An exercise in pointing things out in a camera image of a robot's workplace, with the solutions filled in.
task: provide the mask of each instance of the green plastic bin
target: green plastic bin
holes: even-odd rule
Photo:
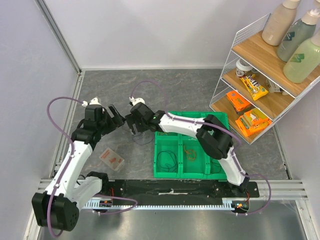
[[[229,129],[228,116],[224,112],[171,111],[188,118],[216,116]],[[188,159],[184,150],[194,150],[195,160]],[[175,132],[156,132],[153,172],[155,178],[227,180],[219,161],[209,157],[196,138]]]

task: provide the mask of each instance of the white wall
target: white wall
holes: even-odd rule
[[[20,240],[59,140],[46,105],[70,96],[76,73],[35,1],[1,1],[0,16],[0,236]],[[66,107],[52,108],[58,124]]]
[[[320,228],[320,84],[278,123],[292,177],[301,179]]]
[[[281,2],[46,0],[85,69],[222,67],[236,32]]]

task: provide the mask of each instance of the gray floor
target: gray floor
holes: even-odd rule
[[[264,202],[252,201],[253,209]],[[52,240],[41,228],[38,240]],[[236,217],[213,210],[132,210],[101,215],[81,211],[60,240],[307,240],[295,202],[274,202],[263,213]]]
[[[135,85],[145,79],[155,79],[168,95],[169,111],[212,111],[209,107],[220,69],[172,69],[172,70],[109,70],[87,71],[84,76],[79,99],[89,101],[101,99],[105,107],[114,104],[122,116],[130,112],[129,96]],[[159,89],[151,83],[141,84],[135,97],[141,97],[152,110],[164,109],[164,98]],[[84,117],[84,108],[77,106],[71,130]],[[147,134],[141,141],[153,136]],[[111,170],[99,156],[111,148],[125,160],[119,172]],[[277,145],[273,129],[256,142],[248,145],[244,140],[236,152],[242,167],[249,173],[260,173],[269,179],[287,179],[285,167]],[[152,179],[154,142],[138,145],[132,141],[128,126],[106,135],[96,146],[82,169],[82,174],[90,171],[106,172],[111,179]]]

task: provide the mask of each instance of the printed logo on bottle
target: printed logo on bottle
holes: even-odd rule
[[[292,41],[292,39],[295,37],[295,32],[294,31],[291,31],[291,32],[288,32],[283,41]]]
[[[301,61],[305,59],[305,54],[304,53],[298,53],[298,54],[294,54],[290,60],[290,62],[293,63],[301,63]]]

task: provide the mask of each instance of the shelf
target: shelf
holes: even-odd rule
[[[220,100],[211,104],[211,107],[216,112],[226,113],[228,115],[228,121],[229,121],[230,126],[234,130],[236,130],[249,144],[252,143],[255,140],[255,138],[260,134],[260,131],[259,131],[259,132],[256,132],[256,133],[250,135],[250,136],[245,136],[241,132],[240,128],[236,124],[236,120],[239,118],[239,116],[237,115],[236,111],[232,107],[232,105],[229,102],[226,95],[224,97],[222,97]]]
[[[295,97],[320,76],[320,66],[317,66],[302,83],[288,80],[283,73],[286,63],[278,58],[277,47],[265,43],[262,31],[237,44],[232,51]]]
[[[266,87],[265,76],[258,73],[257,77],[254,79],[260,85]],[[232,87],[234,87],[243,97],[264,112],[264,114],[266,114],[271,120],[280,115],[294,100],[294,98],[290,95],[282,95],[281,92],[269,92],[267,95],[254,101],[243,82],[236,76],[236,69],[233,69],[225,74],[223,76],[223,80],[232,85]]]

